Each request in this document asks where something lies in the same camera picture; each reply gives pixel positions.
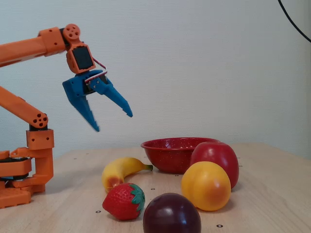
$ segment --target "black cable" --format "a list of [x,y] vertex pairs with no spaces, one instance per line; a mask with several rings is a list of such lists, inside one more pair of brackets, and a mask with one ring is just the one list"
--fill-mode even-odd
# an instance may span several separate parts
[[288,18],[288,20],[292,23],[292,25],[297,29],[297,31],[299,31],[300,34],[303,35],[304,38],[306,38],[310,43],[311,43],[311,39],[309,37],[307,37],[297,26],[296,24],[292,21],[292,19],[290,18],[290,16],[288,15],[288,13],[286,12],[281,0],[278,0],[278,3],[280,3],[280,6],[282,7],[282,10],[284,11],[286,17]]

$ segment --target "red strawberry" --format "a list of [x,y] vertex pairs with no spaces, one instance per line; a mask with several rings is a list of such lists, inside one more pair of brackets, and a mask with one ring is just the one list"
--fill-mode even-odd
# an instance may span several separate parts
[[133,183],[121,183],[115,186],[103,201],[103,208],[118,220],[137,218],[144,205],[144,192]]

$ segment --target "plum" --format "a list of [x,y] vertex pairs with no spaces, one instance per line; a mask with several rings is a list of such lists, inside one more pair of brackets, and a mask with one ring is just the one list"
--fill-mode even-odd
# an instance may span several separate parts
[[144,233],[201,233],[201,218],[184,196],[165,193],[147,206],[143,229]]

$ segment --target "yellow banana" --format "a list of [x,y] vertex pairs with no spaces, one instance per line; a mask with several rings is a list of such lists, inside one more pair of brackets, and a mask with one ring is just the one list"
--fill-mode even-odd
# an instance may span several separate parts
[[106,192],[124,183],[124,178],[126,176],[142,170],[152,171],[153,166],[143,164],[139,159],[132,157],[119,158],[110,162],[102,173],[102,183]]

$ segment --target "apple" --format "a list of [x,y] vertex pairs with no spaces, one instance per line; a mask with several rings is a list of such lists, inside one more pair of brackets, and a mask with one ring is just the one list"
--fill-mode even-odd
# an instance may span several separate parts
[[227,173],[231,188],[239,179],[239,162],[234,150],[223,142],[202,142],[194,149],[190,166],[201,161],[213,162],[221,166]]

